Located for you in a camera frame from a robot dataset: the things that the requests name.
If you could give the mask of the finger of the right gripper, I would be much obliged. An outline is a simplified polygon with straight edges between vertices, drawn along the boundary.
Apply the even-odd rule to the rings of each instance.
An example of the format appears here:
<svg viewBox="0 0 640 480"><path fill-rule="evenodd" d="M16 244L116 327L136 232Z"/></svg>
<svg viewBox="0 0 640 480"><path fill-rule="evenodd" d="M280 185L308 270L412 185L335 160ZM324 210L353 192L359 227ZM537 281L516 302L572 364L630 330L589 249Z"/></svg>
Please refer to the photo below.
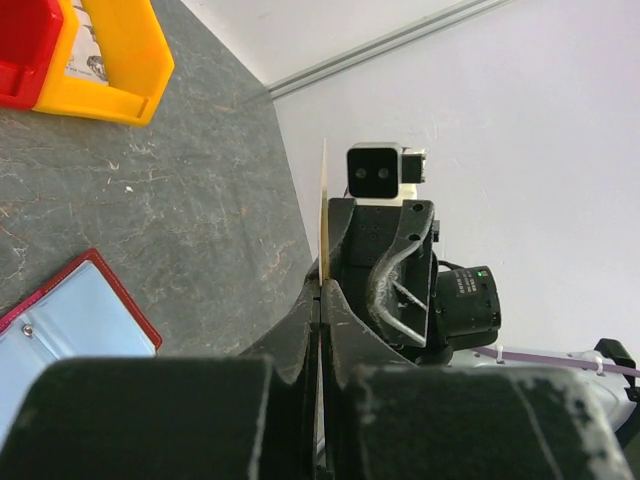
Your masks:
<svg viewBox="0 0 640 480"><path fill-rule="evenodd" d="M331 279L340 276L343 245L355 206L353 198L332 198L328 202L328 277Z"/></svg>
<svg viewBox="0 0 640 480"><path fill-rule="evenodd" d="M432 203L405 200L372 209L368 229L376 249L368 280L368 309L391 344L424 347L432 290Z"/></svg>

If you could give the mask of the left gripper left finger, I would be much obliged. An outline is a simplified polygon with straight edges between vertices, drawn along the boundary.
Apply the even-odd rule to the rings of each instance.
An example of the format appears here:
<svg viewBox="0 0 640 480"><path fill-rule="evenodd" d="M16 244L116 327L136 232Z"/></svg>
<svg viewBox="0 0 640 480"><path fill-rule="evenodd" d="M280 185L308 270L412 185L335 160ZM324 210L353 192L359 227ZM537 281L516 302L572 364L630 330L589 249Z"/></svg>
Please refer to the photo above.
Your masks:
<svg viewBox="0 0 640 480"><path fill-rule="evenodd" d="M32 384L5 479L312 479L319 287L237 356L74 358Z"/></svg>

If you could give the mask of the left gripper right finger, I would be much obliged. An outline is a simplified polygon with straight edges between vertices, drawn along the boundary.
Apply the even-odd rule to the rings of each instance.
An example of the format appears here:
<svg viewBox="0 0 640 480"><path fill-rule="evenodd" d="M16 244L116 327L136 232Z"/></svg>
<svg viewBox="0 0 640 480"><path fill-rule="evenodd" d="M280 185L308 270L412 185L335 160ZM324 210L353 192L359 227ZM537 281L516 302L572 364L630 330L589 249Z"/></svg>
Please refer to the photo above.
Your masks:
<svg viewBox="0 0 640 480"><path fill-rule="evenodd" d="M326 467L337 479L631 479L595 394L564 367L417 366L327 325Z"/></svg>

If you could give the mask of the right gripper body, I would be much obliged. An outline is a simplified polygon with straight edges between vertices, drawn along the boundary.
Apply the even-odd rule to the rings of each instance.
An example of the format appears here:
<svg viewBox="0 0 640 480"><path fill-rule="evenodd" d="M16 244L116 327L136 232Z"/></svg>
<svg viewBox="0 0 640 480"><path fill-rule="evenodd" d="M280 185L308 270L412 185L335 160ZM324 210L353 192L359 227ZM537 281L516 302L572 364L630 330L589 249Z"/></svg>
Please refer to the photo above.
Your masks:
<svg viewBox="0 0 640 480"><path fill-rule="evenodd" d="M369 206L332 199L330 331L366 335L408 360L438 360L440 321L433 307L437 231L429 200Z"/></svg>

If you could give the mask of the red leather card holder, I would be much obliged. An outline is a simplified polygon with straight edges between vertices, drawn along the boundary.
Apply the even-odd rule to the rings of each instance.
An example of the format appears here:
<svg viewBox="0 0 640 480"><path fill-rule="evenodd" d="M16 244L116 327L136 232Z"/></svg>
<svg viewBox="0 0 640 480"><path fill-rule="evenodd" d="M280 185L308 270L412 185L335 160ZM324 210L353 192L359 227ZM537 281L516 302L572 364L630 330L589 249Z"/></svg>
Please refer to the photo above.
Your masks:
<svg viewBox="0 0 640 480"><path fill-rule="evenodd" d="M49 365L73 357L152 357L161 345L98 250L83 252L1 318L1 437Z"/></svg>

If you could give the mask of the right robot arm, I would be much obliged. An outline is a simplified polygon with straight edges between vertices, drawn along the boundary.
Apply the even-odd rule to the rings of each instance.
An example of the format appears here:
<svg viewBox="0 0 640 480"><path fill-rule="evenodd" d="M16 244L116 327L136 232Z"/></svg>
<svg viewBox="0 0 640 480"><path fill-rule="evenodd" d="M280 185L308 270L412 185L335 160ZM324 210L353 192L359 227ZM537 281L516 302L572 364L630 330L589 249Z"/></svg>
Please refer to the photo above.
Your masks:
<svg viewBox="0 0 640 480"><path fill-rule="evenodd" d="M437 257L440 236L428 200L321 209L325 256L356 318L406 361L423 366L552 366L575 371L595 394L621 446L639 438L639 366L615 339L584 352L537 353L498 345L502 312L487 266Z"/></svg>

